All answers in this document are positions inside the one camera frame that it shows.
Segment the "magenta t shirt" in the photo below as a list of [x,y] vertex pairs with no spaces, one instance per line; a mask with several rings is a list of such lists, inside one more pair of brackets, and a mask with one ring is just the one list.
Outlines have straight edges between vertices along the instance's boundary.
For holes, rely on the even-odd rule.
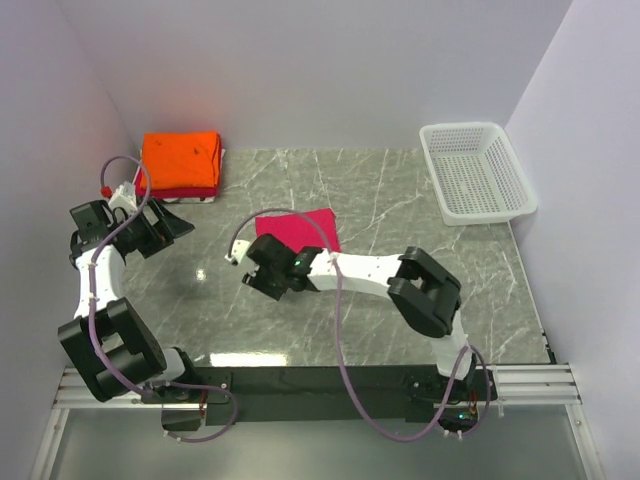
[[[341,246],[336,229],[336,216],[332,209],[323,208],[305,212],[323,231],[330,248],[340,252]],[[258,236],[271,234],[288,248],[299,253],[305,247],[325,248],[318,231],[302,217],[294,214],[259,216],[255,219]]]

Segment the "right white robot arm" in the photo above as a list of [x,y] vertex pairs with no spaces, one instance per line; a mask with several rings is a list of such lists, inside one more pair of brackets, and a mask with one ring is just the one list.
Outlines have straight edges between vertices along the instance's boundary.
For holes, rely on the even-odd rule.
[[408,326],[429,340],[435,389],[451,403],[469,398],[477,361],[461,320],[460,282],[419,247],[364,256],[305,247],[296,253],[271,234],[235,240],[229,261],[248,269],[242,282],[278,301],[289,292],[337,287],[391,301]]

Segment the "folded orange t shirt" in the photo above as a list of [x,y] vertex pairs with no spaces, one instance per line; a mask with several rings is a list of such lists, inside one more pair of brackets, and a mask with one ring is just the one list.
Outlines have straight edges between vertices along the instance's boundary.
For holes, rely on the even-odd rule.
[[216,131],[144,134],[137,186],[151,191],[214,188],[220,180],[221,137]]

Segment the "black base beam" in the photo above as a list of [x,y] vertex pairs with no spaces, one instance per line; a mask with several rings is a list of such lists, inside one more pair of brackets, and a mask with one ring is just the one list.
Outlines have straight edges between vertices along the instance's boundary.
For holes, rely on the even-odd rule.
[[[431,420],[448,379],[434,365],[349,366],[358,399],[374,419]],[[230,391],[238,422],[355,420],[360,417],[336,366],[197,367],[198,386]],[[207,426],[223,425],[233,413],[223,393],[159,386],[144,404],[194,404]]]

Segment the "aluminium rail frame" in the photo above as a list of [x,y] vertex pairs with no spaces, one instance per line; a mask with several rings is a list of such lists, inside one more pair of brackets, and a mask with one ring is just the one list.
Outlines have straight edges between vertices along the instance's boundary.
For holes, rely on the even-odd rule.
[[[593,436],[582,408],[571,367],[568,364],[494,365],[491,367],[497,386],[496,406],[500,414],[508,406],[563,405],[571,424],[571,432],[579,458],[588,479],[606,477]],[[51,407],[36,460],[29,477],[51,477],[65,426],[71,411],[76,409],[161,409],[161,404],[144,404],[139,396],[128,393],[100,403],[93,398],[77,371],[63,371]]]

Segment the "white plastic basket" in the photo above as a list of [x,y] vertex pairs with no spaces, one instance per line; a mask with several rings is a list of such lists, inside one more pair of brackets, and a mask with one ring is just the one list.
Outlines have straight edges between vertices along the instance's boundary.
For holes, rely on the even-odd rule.
[[537,210],[534,190],[498,124],[426,125],[419,139],[446,225],[504,223]]

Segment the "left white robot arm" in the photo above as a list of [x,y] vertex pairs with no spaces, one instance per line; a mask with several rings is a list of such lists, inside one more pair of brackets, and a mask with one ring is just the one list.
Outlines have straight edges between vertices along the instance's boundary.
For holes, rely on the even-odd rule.
[[195,226],[171,213],[156,200],[149,201],[156,217],[135,219],[122,207],[94,200],[70,210],[76,230],[70,239],[70,261],[80,277],[79,303],[73,319],[58,329],[58,340],[85,385],[100,402],[130,391],[96,355],[89,329],[89,300],[95,300],[95,337],[101,345],[114,335],[122,344],[104,352],[131,383],[160,383],[176,401],[193,399],[200,378],[189,356],[172,347],[163,349],[126,298],[122,276],[126,256],[139,252],[148,258],[191,233]]

